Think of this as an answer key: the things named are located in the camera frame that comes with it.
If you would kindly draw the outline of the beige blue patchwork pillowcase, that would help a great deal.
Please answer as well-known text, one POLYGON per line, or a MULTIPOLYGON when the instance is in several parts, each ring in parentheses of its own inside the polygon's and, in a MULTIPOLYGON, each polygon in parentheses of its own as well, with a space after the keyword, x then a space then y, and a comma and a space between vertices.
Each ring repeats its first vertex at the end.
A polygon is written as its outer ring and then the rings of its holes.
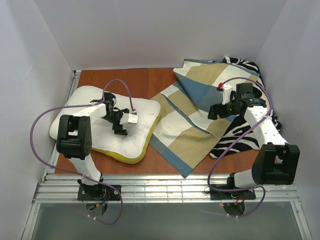
POLYGON ((261 81, 253 62, 225 57, 222 62, 186 59, 183 66, 174 68, 176 82, 153 100, 160 104, 160 117, 150 139, 150 145, 183 177, 216 148, 226 133, 237 133, 238 117, 210 120, 211 105, 222 102, 217 90, 220 83, 233 78, 232 87, 244 83, 246 78, 261 81))

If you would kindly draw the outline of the white pillow yellow edge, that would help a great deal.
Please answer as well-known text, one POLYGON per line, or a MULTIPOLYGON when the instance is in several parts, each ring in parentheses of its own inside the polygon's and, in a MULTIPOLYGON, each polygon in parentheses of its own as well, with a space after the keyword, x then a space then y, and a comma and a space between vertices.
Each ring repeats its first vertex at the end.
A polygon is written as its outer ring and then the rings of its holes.
MULTIPOLYGON (((95 86, 81 86, 71 95, 66 106, 87 105, 91 100, 101 99, 102 91, 95 86)), ((115 93, 114 95, 116 97, 115 107, 119 109, 131 107, 128 96, 115 93)), ((138 122, 136 125, 127 125, 128 134, 126 136, 114 134, 112 124, 104 119, 99 119, 91 127, 92 150, 127 164, 138 163, 144 157, 161 112, 161 106, 157 101, 144 98, 132 98, 131 100, 137 111, 138 122)), ((50 137, 57 139, 61 115, 72 115, 82 109, 84 107, 62 109, 51 124, 50 137)))

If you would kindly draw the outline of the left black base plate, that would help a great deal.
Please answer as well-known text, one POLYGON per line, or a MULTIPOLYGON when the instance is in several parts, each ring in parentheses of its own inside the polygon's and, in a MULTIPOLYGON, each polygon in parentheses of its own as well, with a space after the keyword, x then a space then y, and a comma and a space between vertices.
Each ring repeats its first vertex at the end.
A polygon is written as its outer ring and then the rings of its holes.
POLYGON ((79 186, 76 199, 78 201, 119 201, 122 186, 112 185, 112 187, 100 184, 89 186, 81 185, 79 186))

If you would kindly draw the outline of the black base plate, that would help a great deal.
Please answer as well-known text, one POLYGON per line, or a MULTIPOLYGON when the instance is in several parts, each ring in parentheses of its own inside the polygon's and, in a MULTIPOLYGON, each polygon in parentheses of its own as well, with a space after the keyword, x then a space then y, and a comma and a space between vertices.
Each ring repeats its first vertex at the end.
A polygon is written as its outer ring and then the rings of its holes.
POLYGON ((210 195, 211 200, 255 200, 256 194, 254 191, 237 191, 237 192, 221 192, 214 191, 212 189, 207 189, 204 191, 206 194, 210 195))
POLYGON ((81 185, 79 186, 76 199, 78 201, 119 201, 122 186, 112 185, 112 187, 100 184, 89 186, 81 185))

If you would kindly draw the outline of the aluminium rail frame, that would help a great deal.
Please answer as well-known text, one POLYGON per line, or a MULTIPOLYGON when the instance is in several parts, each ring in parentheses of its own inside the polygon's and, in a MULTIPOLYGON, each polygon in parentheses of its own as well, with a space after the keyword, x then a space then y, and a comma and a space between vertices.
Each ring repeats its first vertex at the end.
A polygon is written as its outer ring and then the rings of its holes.
POLYGON ((258 189, 246 200, 243 218, 227 216, 208 194, 207 177, 167 174, 111 174, 122 186, 124 210, 107 225, 87 216, 76 200, 77 177, 45 172, 25 226, 24 240, 310 240, 294 185, 258 189))

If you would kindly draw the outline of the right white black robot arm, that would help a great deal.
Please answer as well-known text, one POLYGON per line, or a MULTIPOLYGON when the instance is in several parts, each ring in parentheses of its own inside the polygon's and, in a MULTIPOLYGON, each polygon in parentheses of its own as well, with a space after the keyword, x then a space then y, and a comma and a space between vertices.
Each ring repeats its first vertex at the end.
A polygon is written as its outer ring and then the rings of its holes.
POLYGON ((220 83, 217 89, 222 93, 223 101, 210 107, 208 118, 217 120, 240 115, 249 124, 259 146, 251 169, 230 174, 226 188, 291 185, 296 176, 300 149, 289 144, 274 126, 270 117, 270 101, 256 98, 252 83, 238 83, 235 88, 220 83))

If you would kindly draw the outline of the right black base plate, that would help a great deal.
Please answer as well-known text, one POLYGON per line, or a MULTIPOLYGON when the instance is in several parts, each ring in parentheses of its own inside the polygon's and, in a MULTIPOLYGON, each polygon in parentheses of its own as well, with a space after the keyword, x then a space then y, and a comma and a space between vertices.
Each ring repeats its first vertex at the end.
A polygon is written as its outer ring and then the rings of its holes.
POLYGON ((255 200, 256 194, 254 191, 237 191, 237 192, 221 192, 214 191, 212 189, 207 189, 204 191, 206 194, 210 195, 211 200, 255 200))

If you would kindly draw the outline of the zebra print blanket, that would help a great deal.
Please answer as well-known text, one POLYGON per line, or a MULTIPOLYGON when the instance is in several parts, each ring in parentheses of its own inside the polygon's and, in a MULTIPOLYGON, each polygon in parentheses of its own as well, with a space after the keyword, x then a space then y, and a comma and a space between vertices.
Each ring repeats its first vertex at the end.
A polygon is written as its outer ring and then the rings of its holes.
MULTIPOLYGON (((224 64, 235 65, 251 72, 255 72, 256 74, 258 74, 257 81, 259 82, 259 84, 261 84, 262 86, 264 85, 260 69, 255 62, 229 56, 224 57, 221 62, 224 64)), ((225 131, 223 137, 209 152, 211 158, 217 159, 238 137, 240 137, 244 132, 251 128, 242 116, 236 115, 233 118, 234 120, 225 131)), ((226 155, 232 155, 240 152, 258 149, 258 141, 255 137, 255 134, 251 131, 244 138, 239 140, 226 153, 226 155)))

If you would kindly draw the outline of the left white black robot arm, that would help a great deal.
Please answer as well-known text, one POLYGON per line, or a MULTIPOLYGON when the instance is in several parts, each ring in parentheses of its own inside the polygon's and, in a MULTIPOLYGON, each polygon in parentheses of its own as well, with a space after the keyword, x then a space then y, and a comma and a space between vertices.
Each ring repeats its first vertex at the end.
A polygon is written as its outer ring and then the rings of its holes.
POLYGON ((116 135, 126 136, 127 130, 123 124, 131 113, 128 108, 116 107, 116 96, 111 92, 104 92, 102 99, 94 99, 92 105, 74 114, 60 116, 57 132, 57 151, 68 159, 77 172, 89 177, 79 179, 78 184, 86 194, 99 199, 105 194, 103 185, 97 183, 103 180, 91 156, 93 147, 92 125, 102 119, 112 124, 116 135))

